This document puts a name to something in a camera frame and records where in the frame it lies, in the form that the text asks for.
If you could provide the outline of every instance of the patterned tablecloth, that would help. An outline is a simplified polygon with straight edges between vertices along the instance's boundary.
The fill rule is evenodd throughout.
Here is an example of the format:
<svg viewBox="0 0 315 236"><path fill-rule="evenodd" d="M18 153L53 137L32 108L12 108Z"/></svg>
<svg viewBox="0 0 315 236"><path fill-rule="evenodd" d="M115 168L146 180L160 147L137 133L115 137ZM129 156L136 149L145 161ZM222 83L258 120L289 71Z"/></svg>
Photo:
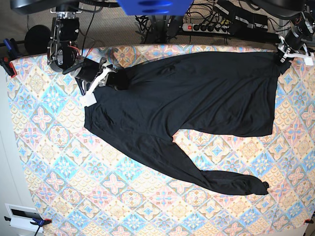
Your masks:
<svg viewBox="0 0 315 236"><path fill-rule="evenodd" d="M155 45L95 49L122 67L201 51L251 48ZM45 235L250 236L301 227L315 210L315 67L296 59L279 78L273 134L238 138L180 130L175 142L203 170L250 174L270 194L226 196L162 175L83 128L79 89L46 56L14 61L8 99Z"/></svg>

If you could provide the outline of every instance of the black long-sleeve shirt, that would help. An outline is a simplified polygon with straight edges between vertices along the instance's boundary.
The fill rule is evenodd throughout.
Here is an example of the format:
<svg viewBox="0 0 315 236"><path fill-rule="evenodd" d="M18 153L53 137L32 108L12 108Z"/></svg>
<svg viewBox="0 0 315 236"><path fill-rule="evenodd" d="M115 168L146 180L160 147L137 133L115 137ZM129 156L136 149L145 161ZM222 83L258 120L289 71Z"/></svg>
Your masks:
<svg viewBox="0 0 315 236"><path fill-rule="evenodd" d="M179 129L240 137L272 133L277 80L290 63L274 53L203 52L118 72L129 89L101 87L85 127L128 157L170 177L228 194L268 194L254 176L201 171L175 144Z"/></svg>

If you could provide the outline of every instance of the white wall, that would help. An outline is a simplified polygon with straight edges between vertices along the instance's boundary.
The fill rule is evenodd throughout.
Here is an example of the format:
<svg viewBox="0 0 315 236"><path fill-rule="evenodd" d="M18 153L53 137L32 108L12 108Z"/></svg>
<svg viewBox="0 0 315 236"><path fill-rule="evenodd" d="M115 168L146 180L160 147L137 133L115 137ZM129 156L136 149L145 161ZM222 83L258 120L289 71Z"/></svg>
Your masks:
<svg viewBox="0 0 315 236"><path fill-rule="evenodd" d="M0 235L15 236L9 222L4 221L4 216L9 216L4 203L34 208L14 137L6 73L0 67Z"/></svg>

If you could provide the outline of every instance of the shirt sleeve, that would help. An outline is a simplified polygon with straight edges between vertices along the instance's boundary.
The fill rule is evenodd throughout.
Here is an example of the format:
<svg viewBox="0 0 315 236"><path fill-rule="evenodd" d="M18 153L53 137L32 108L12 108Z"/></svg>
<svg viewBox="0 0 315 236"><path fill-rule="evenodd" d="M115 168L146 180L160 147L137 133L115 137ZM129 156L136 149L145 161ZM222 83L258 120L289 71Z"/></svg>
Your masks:
<svg viewBox="0 0 315 236"><path fill-rule="evenodd" d="M227 195L266 195L268 183L260 179L225 171L201 171L171 140L143 133L130 133L120 128L88 128L108 144L133 160L172 178L197 184Z"/></svg>

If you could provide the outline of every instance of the red clamp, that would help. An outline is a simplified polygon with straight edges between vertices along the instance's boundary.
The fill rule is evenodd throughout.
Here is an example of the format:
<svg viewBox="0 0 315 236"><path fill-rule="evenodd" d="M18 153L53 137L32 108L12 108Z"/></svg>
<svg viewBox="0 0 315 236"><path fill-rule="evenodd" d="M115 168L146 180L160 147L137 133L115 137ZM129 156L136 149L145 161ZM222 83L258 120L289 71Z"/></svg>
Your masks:
<svg viewBox="0 0 315 236"><path fill-rule="evenodd" d="M11 78L14 78L17 75L13 63L10 62L7 57L0 59L0 65L4 68L7 74L11 76Z"/></svg>
<svg viewBox="0 0 315 236"><path fill-rule="evenodd" d="M304 221L304 224L307 223L307 224L313 224L314 221L312 219L307 219Z"/></svg>

